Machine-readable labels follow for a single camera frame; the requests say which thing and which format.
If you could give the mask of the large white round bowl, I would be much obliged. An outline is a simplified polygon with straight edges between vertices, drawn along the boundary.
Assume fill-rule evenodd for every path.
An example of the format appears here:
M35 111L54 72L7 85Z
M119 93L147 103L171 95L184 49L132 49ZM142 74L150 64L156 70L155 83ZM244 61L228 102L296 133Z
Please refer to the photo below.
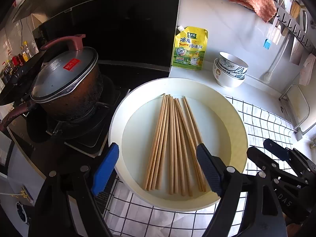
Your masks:
M244 123L216 90L189 79L164 78L131 91L117 107L109 143L115 169L139 198L159 208L193 211L218 200L197 161L198 144L242 172L248 148Z

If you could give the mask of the black gas stove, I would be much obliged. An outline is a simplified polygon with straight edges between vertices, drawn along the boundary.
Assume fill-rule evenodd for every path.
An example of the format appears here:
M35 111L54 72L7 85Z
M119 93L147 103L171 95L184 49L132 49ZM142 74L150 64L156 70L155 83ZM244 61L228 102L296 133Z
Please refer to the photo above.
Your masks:
M109 150L114 112L133 89L166 78L177 25L179 0L91 0L42 23L33 31L38 47L72 34L98 53L103 91L77 122L59 122L39 106L19 116L9 129L33 168L50 171L98 163Z

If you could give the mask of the blue silicone brush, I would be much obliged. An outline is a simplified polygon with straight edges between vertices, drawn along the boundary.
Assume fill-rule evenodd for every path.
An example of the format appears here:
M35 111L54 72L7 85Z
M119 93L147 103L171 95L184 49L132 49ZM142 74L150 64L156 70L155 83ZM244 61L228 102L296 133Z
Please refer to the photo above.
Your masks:
M271 40L270 39L265 39L263 47L268 50L270 48L270 46L271 46Z

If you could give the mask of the brown pot with glass lid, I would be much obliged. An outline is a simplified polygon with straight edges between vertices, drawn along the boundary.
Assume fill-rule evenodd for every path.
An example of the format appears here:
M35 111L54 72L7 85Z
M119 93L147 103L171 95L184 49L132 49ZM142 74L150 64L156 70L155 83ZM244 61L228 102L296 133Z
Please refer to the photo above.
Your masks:
M68 50L50 60L37 74L30 98L14 108L1 121L1 132L25 112L39 105L58 121L79 120L90 113L103 91L98 53L83 45L84 34L64 36L41 47L49 50L65 42Z

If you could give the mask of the wooden chopstick crossing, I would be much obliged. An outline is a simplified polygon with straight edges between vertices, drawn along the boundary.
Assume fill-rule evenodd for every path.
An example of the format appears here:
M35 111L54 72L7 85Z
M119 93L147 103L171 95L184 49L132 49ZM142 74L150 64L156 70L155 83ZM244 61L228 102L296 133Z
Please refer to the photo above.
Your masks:
M201 170L200 165L199 165L199 163L197 161L196 146L195 146L195 143L193 142L193 138L191 136L188 124L186 122L185 115L183 113L183 110L181 108L181 105L180 105L180 102L179 102L178 99L176 99L176 106L178 108L180 117L181 117L183 125L184 125L184 129L185 129L188 141L189 141L191 156L192 156L192 160L193 160L193 164L194 164L194 169L195 169L195 172L196 172L196 175L197 175L197 179L198 179L199 190L201 192L205 192L206 191L206 184L205 184L205 181L204 181L202 170Z

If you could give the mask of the yellow seasoning pouch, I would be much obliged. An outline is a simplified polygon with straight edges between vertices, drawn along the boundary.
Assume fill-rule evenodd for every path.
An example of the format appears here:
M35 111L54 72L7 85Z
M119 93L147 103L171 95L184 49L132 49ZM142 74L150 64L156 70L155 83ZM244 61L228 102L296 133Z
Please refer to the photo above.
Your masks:
M208 31L199 27L178 26L171 65L188 70L202 70L207 48Z

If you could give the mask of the blue patterned bowl top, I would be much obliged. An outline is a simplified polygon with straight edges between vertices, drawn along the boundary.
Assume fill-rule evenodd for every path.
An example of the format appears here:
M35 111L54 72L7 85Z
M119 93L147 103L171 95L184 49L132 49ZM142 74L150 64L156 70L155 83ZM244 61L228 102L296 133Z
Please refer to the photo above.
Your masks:
M228 71L239 74L247 72L248 65L240 58L223 51L219 52L219 54L218 62Z

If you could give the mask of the blue patterned bowl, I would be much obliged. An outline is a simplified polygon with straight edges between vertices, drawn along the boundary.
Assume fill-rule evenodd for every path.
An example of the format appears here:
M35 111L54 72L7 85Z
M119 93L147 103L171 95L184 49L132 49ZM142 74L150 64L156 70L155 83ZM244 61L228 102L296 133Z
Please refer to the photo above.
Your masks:
M227 69L225 69L223 66L221 66L221 64L218 62L218 59L216 58L214 60L214 63L220 68L222 69L225 73L227 73L228 75L235 77L237 79L245 79L245 74L239 74L239 73L234 73L232 71L228 71Z
M247 72L248 65L240 58L223 51L219 52L219 54L218 62L228 71L239 74Z

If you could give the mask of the blue patterned bowl middle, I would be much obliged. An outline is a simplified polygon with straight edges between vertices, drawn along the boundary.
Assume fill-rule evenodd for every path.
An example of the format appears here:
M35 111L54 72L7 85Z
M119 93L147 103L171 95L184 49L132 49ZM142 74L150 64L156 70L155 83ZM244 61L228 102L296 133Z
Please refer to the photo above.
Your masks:
M216 58L214 60L214 63L220 68L222 69L225 73L227 73L228 75L235 77L237 79L245 79L245 74L239 74L239 73L234 73L232 71L228 71L227 69L225 69L223 66L221 66L221 64L218 62L218 59Z

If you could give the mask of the wooden chopstick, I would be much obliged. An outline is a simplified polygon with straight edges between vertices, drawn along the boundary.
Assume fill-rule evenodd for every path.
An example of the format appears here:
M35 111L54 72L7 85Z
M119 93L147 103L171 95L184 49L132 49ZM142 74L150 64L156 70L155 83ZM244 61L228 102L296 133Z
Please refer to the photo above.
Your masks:
M188 160L188 157L187 157L186 143L185 143L185 138L184 138L184 133L183 133L182 119L180 117L178 108L177 108L177 116L178 116L178 122L179 122L179 140L180 140L180 144L181 144L181 152L182 152L182 162L183 162L183 170L184 170L184 180L185 180L186 195L189 195L190 197L192 197L193 196L193 190L192 190L192 183L191 183L191 178L190 178L189 160Z
M155 152L154 152L153 162L152 162L152 165L151 165L150 179L149 179L149 181L148 181L148 186L147 186L147 189L146 189L146 190L154 189L153 181L154 181L155 172L157 171L156 168L158 167L158 162L159 162L158 153L159 153L159 149L160 149L160 148L159 148L159 145L160 145L160 139L161 139L161 131L162 131L162 128L163 128L163 120L164 120L164 116L165 116L165 114L166 114L167 98L168 98L168 96L166 95L166 100L165 100L163 115L162 115L162 119L161 119L161 122L160 122L160 125L159 125L159 132L158 132L159 135L157 136L157 142L156 142L156 146L155 146Z
M165 162L165 156L166 156L166 143L168 140L168 131L169 131L170 107L171 107L171 96L168 95L167 103L166 103L166 119L165 119L165 127L164 127L163 139L162 139L161 158L160 158L159 170L158 170L158 175L157 175L157 181L155 185L156 189L160 189L162 185L162 175L163 175L163 168L164 168L164 162Z
M197 146L202 141L201 135L199 133L199 130L198 130L198 127L196 124L196 120L193 116L192 110L189 106L189 102L187 101L187 98L185 96L183 97L183 104L184 104L184 109L185 109L185 113L186 113L187 123L188 123L188 126L190 128L191 139L193 142L193 151L194 151L193 157L194 157L194 163L196 164L197 170L198 170L199 183L201 185L202 192L206 192L205 177L204 177L201 166L199 165L199 162L197 159Z
M186 189L185 189L181 144L179 140L179 122L178 122L175 99L172 99L172 105L174 107L174 173L175 173L174 192L176 194L181 192L181 195L185 196Z
M178 168L177 168L177 146L176 146L176 133L175 133L175 109L174 109L174 98L171 96L171 107L170 107L170 185L169 193L177 194L178 193Z
M157 142L157 136L159 135L158 134L158 132L159 132L159 125L160 125L160 122L161 122L161 119L162 119L162 115L163 115L165 100L166 100L166 95L163 94L162 103L161 103L160 112L159 112L159 117L158 117L158 120L157 120L157 123L156 123L156 127L155 127L154 139L153 139L153 143L152 143L152 146L151 146L150 157L149 157L149 160L148 160L148 165L147 165L147 169L146 169L146 173L145 173L145 177L144 177L144 182L143 182L143 186L142 186L142 188L144 190L147 189L148 181L150 179L151 165L152 165L152 162L153 162L155 146L156 146L156 142Z

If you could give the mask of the white blue checkered cloth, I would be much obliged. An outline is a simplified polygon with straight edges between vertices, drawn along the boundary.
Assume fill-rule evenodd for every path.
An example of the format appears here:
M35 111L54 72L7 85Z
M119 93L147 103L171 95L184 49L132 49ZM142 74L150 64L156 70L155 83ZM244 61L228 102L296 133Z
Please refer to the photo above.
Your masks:
M293 148L292 125L286 120L231 97L228 101L237 109L244 122L248 144L256 146L271 158L276 157L263 148L263 141L271 138L283 147ZM128 121L127 133L132 137L134 128L139 131L140 138L145 137L146 144L152 142L152 133L159 114L156 108L161 102L149 102L136 111ZM245 211L247 193L240 194L237 211L228 236L237 235L241 228ZM117 175L111 188L104 219L114 235L118 236L202 236L218 209L219 201L199 210L174 211L150 205L139 198Z

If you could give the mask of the white hanging rag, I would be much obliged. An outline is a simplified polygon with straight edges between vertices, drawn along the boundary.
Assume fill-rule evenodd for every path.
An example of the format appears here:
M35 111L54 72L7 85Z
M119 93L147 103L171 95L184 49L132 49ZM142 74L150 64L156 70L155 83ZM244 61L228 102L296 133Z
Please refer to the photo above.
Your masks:
M315 55L310 53L306 58L302 69L300 70L299 84L307 86L311 80L313 66L315 63Z

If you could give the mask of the black wok pan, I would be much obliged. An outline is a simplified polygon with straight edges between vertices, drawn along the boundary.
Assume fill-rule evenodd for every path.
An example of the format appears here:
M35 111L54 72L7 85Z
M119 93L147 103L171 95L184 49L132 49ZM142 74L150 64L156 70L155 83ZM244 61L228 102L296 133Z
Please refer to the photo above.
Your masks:
M20 102L29 94L31 85L41 70L46 51L40 51L20 67L1 91L1 106Z

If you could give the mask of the wall utensil hook rail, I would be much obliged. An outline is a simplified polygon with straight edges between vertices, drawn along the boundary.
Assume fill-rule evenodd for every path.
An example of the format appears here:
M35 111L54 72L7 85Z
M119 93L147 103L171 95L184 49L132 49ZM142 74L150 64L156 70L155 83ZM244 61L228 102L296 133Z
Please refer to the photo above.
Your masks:
M274 1L274 4L276 6L276 14L274 17L277 17L278 21L289 30L289 33L299 41L309 54L315 55L315 46L308 38L307 32L305 32L296 19L286 12L276 1Z

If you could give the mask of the condiment bottles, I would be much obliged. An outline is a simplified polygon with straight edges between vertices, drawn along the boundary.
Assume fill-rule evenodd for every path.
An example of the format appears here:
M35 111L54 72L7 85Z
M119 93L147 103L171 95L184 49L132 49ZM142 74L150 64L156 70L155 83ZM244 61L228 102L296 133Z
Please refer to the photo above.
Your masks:
M11 51L8 50L8 59L2 63L1 79L8 81L9 78L33 56L34 53L27 41L23 42L20 47L20 53L17 55L13 55Z

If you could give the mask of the white ceramic bowl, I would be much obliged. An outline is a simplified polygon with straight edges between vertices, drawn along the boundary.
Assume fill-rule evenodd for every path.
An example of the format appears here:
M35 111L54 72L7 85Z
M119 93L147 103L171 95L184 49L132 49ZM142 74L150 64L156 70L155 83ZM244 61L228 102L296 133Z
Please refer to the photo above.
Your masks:
M224 88L237 88L245 80L245 75L242 75L241 78L237 78L227 73L219 64L217 58L214 60L213 63L213 75L216 82Z

